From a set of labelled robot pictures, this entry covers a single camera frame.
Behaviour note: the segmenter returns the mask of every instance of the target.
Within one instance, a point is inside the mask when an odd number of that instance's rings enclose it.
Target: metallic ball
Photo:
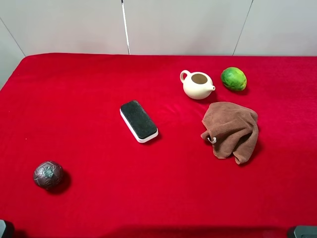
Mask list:
[[[41,163],[34,171],[33,180],[37,186],[50,189],[58,185],[64,175],[61,165],[54,161]]]

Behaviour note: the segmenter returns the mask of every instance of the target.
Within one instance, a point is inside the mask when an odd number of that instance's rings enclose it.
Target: crumpled towel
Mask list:
[[[210,104],[203,124],[207,131],[201,137],[213,145],[213,154],[224,159],[232,153],[237,164],[251,157],[258,140],[258,114],[228,102]]]

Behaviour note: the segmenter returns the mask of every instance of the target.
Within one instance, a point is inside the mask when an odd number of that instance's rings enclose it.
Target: teapot opening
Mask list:
[[[192,76],[192,81],[197,84],[204,84],[207,83],[207,77],[203,74],[196,73]]]

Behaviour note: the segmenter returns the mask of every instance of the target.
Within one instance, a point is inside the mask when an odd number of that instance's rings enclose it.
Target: teapot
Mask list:
[[[183,70],[180,73],[180,81],[183,83],[184,92],[192,99],[204,99],[216,89],[211,78],[202,72],[191,73]]]

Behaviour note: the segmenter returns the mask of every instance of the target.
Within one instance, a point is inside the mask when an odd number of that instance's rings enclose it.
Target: green lime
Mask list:
[[[242,91],[247,86],[246,76],[236,67],[226,68],[221,74],[221,81],[233,91]]]

